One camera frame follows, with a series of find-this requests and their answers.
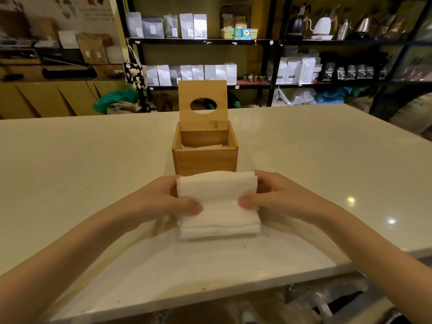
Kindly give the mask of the row of white coffee bags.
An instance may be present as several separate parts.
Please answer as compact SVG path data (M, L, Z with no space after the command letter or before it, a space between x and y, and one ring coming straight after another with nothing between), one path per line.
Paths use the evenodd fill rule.
M149 65L146 82L149 86L177 86L180 81L224 81L228 86L237 84L238 66L235 63L219 65Z

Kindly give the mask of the beige sack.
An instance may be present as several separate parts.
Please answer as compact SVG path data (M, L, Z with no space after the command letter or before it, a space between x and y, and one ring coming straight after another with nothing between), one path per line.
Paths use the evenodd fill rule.
M432 142L432 92L407 103L388 122Z

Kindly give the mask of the person's right hand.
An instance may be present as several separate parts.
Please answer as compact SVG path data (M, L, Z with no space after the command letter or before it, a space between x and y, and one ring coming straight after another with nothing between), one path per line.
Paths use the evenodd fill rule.
M318 225L333 213L333 203L283 175L261 170L254 172L258 180L255 193L267 193L265 208L313 225Z

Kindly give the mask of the steel kettle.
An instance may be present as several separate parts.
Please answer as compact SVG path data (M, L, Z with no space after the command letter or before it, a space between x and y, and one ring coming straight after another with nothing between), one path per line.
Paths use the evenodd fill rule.
M371 18L369 16L364 16L359 21L351 38L353 40L358 40L358 41L371 39L371 35L369 33L370 26L371 26Z

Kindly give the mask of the person's left forearm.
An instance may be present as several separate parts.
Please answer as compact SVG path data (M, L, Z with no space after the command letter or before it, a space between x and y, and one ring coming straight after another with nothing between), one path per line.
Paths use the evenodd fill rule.
M51 305L117 239L138 225L132 194L85 219L0 276L0 324L26 324Z

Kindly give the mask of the white plastic bag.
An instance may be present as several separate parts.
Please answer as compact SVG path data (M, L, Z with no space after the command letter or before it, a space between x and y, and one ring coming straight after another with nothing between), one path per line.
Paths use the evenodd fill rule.
M271 106L284 107L317 104L315 100L317 93L313 88L291 88L287 89L286 92L287 94L284 93L284 89L276 89Z

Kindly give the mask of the black sealing machine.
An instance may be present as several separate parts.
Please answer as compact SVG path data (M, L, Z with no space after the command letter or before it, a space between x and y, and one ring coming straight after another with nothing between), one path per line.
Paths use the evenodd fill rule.
M60 79L95 79L98 77L92 65L83 61L58 56L41 58L42 76L48 80Z

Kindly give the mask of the black kettle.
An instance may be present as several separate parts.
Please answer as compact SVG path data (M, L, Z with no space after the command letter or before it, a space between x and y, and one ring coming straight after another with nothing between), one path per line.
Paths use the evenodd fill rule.
M306 10L305 5L300 6L297 16L290 21L288 32L287 32L287 40L289 41L303 40L304 37L303 23L305 19L305 10Z

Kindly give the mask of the yellow flat box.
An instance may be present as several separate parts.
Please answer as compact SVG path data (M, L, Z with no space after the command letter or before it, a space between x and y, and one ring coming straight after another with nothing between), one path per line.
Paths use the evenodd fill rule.
M221 29L221 38L234 40L233 39L233 30L234 30L234 28L222 28ZM258 33L258 29L251 28L251 34L252 34L251 40L257 39L257 33Z

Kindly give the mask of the steel milk pitcher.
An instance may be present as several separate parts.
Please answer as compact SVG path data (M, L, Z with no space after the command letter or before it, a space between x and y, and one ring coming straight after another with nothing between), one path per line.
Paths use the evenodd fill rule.
M337 41L343 41L348 36L348 33L352 30L352 22L346 19L339 27L337 34Z

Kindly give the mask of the wall poster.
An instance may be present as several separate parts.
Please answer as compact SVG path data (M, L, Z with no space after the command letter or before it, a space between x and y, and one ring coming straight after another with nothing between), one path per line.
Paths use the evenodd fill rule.
M0 0L0 9L23 12L32 33L39 33L38 18L51 18L61 31L109 34L120 46L110 0Z

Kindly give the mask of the person's left hand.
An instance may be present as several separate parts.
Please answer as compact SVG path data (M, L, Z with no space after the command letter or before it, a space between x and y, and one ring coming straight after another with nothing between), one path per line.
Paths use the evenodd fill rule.
M190 198L178 196L177 185L180 178L180 175L161 176L124 199L125 209L135 225L166 215L195 216L174 214L174 198Z

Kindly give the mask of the blue plastic bag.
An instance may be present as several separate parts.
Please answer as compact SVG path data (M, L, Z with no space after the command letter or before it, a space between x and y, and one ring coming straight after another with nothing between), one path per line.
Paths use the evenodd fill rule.
M343 104L352 87L336 87L329 91L318 92L314 97L316 104Z

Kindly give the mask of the clear plastic sheet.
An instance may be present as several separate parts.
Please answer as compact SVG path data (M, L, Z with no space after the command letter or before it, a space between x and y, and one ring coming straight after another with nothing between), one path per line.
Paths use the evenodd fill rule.
M357 271L286 284L283 286L283 298L285 304L299 302L301 305L317 308L322 324L343 324L350 318L338 319L337 312L331 310L330 303L357 292L366 292L368 288L368 279Z

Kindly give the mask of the white gooseneck kettle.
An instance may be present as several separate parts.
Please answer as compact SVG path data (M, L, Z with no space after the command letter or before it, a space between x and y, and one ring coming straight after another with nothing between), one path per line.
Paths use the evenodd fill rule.
M306 30L310 30L312 32L311 40L312 41L331 41L333 35L331 34L331 24L332 20L330 17L321 17L317 21L314 27L312 27L312 21L309 18L305 18L304 22L306 23Z

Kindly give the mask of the green plastic bag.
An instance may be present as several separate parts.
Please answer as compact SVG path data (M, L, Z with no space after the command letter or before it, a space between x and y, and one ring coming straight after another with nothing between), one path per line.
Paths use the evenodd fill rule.
M139 101L138 92L132 88L125 90L114 90L101 96L93 105L92 109L99 114L106 115L108 108L115 103L128 102L136 104Z

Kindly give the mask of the stack of white paper napkins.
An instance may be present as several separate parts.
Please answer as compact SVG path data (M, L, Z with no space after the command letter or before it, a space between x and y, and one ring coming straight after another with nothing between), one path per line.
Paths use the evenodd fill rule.
M191 198L203 206L198 215L177 219L181 240L260 234L256 208L238 205L242 196L255 194L258 179L254 171L213 171L177 179L178 197Z

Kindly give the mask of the brown paper bags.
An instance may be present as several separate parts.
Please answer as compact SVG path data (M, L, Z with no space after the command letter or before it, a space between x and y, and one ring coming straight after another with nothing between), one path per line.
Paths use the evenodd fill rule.
M111 35L78 33L76 40L83 59L90 65L108 65L107 48L114 46Z

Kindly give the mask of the silver coffee bag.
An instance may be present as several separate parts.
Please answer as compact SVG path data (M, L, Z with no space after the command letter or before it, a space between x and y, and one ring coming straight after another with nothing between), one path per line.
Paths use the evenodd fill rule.
M127 24L128 24L130 37L135 37L135 38L144 37L142 15L140 12L128 12Z
M144 38L165 38L163 19L161 17L143 16L142 26Z
M194 38L199 40L207 39L207 15L193 14Z
M164 15L165 38L179 39L178 16L172 14Z
M194 39L193 14L192 13L180 14L179 18L181 24L181 38Z

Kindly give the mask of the group of tall white bags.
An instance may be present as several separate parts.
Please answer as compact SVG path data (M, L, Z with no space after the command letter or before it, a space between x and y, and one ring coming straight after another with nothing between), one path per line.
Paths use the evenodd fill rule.
M310 85L321 73L320 57L281 57L279 61L277 85Z

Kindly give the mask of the person's right forearm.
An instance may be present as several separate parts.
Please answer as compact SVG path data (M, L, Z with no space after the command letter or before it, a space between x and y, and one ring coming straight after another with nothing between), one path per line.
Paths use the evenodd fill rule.
M432 322L432 268L393 245L340 207L310 220L359 267L413 324Z

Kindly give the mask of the hanging bear toy card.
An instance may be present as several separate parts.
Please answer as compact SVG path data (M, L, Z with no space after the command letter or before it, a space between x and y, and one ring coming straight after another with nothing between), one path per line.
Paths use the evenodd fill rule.
M134 90L146 90L147 83L147 66L123 62L125 83L131 85Z

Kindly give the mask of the wooden cabinet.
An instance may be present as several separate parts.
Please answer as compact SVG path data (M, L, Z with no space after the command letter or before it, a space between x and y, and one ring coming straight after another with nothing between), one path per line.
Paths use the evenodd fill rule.
M111 91L126 88L123 81L113 80L0 83L0 118L99 115L93 104Z

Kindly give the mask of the black metal shelf unit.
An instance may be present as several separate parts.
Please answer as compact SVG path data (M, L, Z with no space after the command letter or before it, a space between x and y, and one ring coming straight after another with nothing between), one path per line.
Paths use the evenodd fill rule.
M329 46L329 47L342 47L342 46L367 46L371 45L374 46L376 49L381 46L387 46L387 47L401 47L400 53L398 54L395 62L393 63L391 71L387 75L386 81L377 81L376 85L381 86L381 88L378 90L377 94L374 97L373 103L371 105L370 114L378 115L379 111L383 109L383 107L379 107L379 103L387 91L389 86L392 86L394 83L394 78L396 75L397 70L402 65L402 61L404 60L407 52L411 47L414 46L432 46L432 42L421 42L416 40L416 36L418 35L418 32L420 31L421 25L425 22L426 16L429 14L429 11L432 9L432 0L423 0L425 1L424 7L420 14L418 15L418 18L408 34L407 38L405 40L400 41L389 41L389 40L343 40L343 41L334 41L334 40L327 40L322 42L316 42L315 40L290 40L286 39L287 30L289 26L289 20L291 16L291 5L293 0L284 0L283 10L282 10L282 21L279 31L279 37L278 37L278 45L276 48L275 53L275 62L279 62L282 51L284 49L285 45L307 45L307 46ZM392 2L391 9L398 11L401 4L405 0L390 0Z
M267 17L267 30L265 33L265 39L256 39L256 40L236 40L236 39L221 39L221 38L210 38L207 40L203 39L176 39L176 38L168 38L168 39L154 39L154 38L143 38L143 37L131 37L128 28L127 22L127 10L134 10L133 0L115 0L117 11L120 17L120 23L124 35L124 39L127 45L128 59L132 63L140 63L141 65L145 65L145 58L143 53L143 44L168 44L168 45L258 45L263 47L262 61L261 61L261 70L260 74L265 75L267 63L269 61L270 55L270 47L274 46L276 49L276 54L279 52L279 47L281 46L281 42L278 39L271 39L273 24L274 24L274 16L276 14L277 9L277 0L270 0L270 8ZM271 81L268 82L246 82L240 81L240 83L236 83L234 85L228 85L229 89L234 89L236 86L239 86L240 90L253 89L257 90L257 97L262 97L262 91L264 89L268 89L267 103L266 106L270 107L272 105L272 99L274 95L274 90L276 87L276 83ZM144 93L150 100L152 97L151 93L152 89L141 89L138 90L139 100L141 102L144 101Z

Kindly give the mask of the wooden napkin box with lid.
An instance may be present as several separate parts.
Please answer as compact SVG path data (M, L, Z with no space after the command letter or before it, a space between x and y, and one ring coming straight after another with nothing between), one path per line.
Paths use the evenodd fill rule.
M172 143L177 175L211 171L236 172L239 144L228 114L226 81L179 81L179 121ZM210 99L216 108L198 113L191 108L197 99Z

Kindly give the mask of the row of black coffee bags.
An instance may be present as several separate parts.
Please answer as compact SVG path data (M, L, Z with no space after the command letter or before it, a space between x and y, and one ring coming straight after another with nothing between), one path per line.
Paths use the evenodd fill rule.
M348 64L330 61L322 66L318 75L319 82L345 82L345 81L381 81L386 80L389 73L388 64Z

